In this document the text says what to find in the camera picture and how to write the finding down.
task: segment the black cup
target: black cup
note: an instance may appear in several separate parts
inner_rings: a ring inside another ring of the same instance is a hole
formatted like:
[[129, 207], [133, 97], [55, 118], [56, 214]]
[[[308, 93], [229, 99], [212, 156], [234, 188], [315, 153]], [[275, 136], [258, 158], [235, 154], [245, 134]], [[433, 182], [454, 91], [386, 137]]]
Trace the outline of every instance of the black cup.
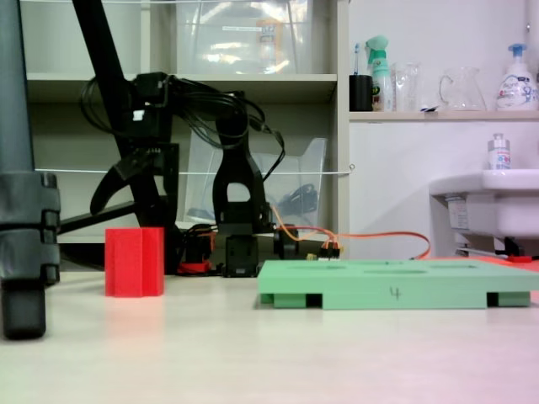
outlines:
[[350, 76], [350, 111], [372, 111], [371, 76]]

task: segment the transparent plastic bin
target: transparent plastic bin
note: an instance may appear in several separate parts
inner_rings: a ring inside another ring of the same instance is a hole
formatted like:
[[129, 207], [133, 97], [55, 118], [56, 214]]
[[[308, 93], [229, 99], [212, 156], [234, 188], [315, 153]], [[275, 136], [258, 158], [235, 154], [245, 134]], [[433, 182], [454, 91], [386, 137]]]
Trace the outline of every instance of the transparent plastic bin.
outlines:
[[[276, 206], [285, 223], [305, 226], [318, 225], [320, 191], [326, 139], [315, 138], [302, 156], [286, 156], [264, 182], [266, 200]], [[275, 162], [276, 155], [251, 153], [262, 173]], [[222, 151], [207, 144], [196, 134], [191, 134], [189, 172], [185, 192], [183, 221], [215, 223], [212, 190], [215, 173], [221, 166]], [[245, 200], [248, 196], [243, 186], [230, 184], [230, 200]]]
[[178, 3], [178, 71], [328, 72], [328, 0]]

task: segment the gray pole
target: gray pole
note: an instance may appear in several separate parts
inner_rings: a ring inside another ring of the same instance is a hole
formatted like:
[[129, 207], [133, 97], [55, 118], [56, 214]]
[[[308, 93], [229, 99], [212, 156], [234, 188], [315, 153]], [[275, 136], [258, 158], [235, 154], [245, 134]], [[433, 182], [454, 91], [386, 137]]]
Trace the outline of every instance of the gray pole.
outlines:
[[19, 0], [0, 0], [0, 173], [32, 171]]

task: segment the black rubber foot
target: black rubber foot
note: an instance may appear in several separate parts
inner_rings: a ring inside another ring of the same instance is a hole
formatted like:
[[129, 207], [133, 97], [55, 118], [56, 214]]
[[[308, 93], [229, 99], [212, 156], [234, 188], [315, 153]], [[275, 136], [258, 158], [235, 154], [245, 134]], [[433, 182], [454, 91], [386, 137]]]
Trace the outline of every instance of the black rubber foot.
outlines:
[[45, 323], [45, 288], [42, 284], [3, 285], [3, 335], [7, 339], [43, 337]]

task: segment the toothbrush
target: toothbrush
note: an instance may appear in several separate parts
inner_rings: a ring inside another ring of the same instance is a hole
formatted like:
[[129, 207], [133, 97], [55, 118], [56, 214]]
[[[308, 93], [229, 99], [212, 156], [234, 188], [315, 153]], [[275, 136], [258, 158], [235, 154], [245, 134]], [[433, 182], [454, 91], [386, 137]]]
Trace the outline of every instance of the toothbrush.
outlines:
[[357, 76], [358, 74], [360, 74], [360, 44], [355, 44], [354, 53], [355, 53], [354, 76]]

